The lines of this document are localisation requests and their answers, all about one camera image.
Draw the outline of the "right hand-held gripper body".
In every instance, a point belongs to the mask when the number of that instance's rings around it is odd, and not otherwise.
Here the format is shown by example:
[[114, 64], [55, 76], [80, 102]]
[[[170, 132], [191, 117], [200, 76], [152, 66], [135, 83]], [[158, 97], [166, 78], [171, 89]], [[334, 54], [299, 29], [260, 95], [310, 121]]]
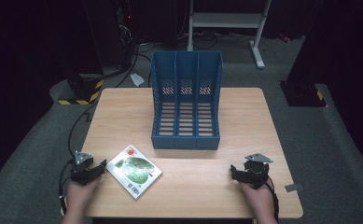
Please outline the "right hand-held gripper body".
[[261, 153], [254, 153], [244, 157], [244, 169], [247, 171], [247, 183], [254, 189], [258, 189], [265, 184], [269, 178], [269, 164], [272, 159], [262, 155]]

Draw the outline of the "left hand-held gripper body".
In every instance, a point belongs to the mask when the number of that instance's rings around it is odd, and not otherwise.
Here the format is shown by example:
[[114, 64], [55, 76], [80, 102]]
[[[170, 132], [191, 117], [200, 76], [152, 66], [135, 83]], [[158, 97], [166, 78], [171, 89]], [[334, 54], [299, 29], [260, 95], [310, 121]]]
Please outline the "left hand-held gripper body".
[[76, 152], [71, 169], [71, 180], [83, 185], [85, 181], [94, 178], [91, 172], [93, 156], [90, 153]]

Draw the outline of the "white book with green leaf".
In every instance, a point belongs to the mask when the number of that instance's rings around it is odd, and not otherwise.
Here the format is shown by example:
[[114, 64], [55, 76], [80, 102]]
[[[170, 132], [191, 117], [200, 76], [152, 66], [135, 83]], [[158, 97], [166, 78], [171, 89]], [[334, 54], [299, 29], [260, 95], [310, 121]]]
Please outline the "white book with green leaf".
[[162, 170], [133, 145], [125, 147], [106, 170], [135, 200], [162, 175]]

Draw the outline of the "blue plastic file rack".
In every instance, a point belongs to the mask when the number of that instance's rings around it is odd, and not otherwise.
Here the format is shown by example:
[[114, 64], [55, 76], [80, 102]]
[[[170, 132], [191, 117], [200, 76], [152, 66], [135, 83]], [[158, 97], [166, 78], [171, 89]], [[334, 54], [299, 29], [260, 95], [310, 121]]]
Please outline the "blue plastic file rack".
[[219, 51], [157, 51], [151, 62], [156, 149], [216, 150], [223, 70]]

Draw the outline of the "person's left hand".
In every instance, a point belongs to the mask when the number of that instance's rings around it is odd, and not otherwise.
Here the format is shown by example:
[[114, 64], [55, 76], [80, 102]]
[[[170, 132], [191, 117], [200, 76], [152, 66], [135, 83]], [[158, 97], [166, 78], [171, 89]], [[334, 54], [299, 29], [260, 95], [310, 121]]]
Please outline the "person's left hand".
[[93, 197], [97, 186], [101, 181], [101, 177], [97, 177], [87, 185], [81, 185], [71, 181], [67, 187], [66, 203], [67, 216], [84, 217], [85, 211]]

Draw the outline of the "person's right hand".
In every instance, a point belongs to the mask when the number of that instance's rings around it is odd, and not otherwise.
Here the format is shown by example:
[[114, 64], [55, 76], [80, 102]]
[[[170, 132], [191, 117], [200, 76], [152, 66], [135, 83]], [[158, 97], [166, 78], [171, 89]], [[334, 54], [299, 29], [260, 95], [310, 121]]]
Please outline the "person's right hand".
[[266, 185], [258, 189], [252, 189], [245, 183], [241, 183], [240, 186], [256, 217], [274, 216], [272, 193]]

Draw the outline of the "grey tape piece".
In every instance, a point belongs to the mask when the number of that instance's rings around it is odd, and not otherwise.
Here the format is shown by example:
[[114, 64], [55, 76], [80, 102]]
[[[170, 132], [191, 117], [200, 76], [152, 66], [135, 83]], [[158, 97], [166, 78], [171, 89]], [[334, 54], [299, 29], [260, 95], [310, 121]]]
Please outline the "grey tape piece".
[[304, 186], [302, 184], [291, 184], [291, 185], [287, 185], [285, 186], [285, 189], [287, 192], [291, 192], [291, 191], [300, 191], [304, 189]]

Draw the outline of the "black yellow striped base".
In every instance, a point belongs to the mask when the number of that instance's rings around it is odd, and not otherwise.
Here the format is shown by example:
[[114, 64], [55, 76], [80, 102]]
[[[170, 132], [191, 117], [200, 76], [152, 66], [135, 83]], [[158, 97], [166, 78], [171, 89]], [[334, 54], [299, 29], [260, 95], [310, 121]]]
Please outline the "black yellow striped base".
[[327, 103], [321, 91], [315, 86], [305, 86], [281, 81], [280, 87], [289, 106], [326, 107]]
[[57, 101], [60, 105], [89, 105], [98, 97], [104, 81], [98, 77], [83, 77], [77, 74], [66, 80]]

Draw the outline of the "white object on floor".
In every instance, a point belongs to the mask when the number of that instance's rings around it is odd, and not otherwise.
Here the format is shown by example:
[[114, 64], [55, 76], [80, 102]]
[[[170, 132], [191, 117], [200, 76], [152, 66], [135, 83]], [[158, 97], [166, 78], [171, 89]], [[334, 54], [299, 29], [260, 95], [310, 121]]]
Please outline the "white object on floor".
[[138, 74], [131, 74], [131, 79], [136, 87], [140, 87], [145, 82]]

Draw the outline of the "dark equipment rack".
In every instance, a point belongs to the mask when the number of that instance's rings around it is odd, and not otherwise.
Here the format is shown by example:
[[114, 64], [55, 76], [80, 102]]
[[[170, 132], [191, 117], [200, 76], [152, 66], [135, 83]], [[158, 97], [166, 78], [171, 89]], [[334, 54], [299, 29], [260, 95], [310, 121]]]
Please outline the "dark equipment rack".
[[132, 0], [115, 0], [115, 12], [119, 27], [119, 39], [121, 44], [122, 68], [131, 63], [136, 45], [136, 28], [134, 22], [134, 9]]

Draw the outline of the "white metal stand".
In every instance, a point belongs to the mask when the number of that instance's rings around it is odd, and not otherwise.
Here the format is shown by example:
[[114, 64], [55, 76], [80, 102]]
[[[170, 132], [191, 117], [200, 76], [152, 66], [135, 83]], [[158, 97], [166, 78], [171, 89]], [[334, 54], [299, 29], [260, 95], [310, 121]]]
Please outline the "white metal stand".
[[265, 0], [261, 13], [210, 13], [195, 12], [194, 0], [190, 0], [188, 14], [188, 44], [187, 51], [193, 51], [194, 28], [240, 28], [256, 29], [256, 35], [249, 42], [258, 69], [264, 69], [265, 64], [258, 49], [258, 44], [268, 17], [272, 0]]

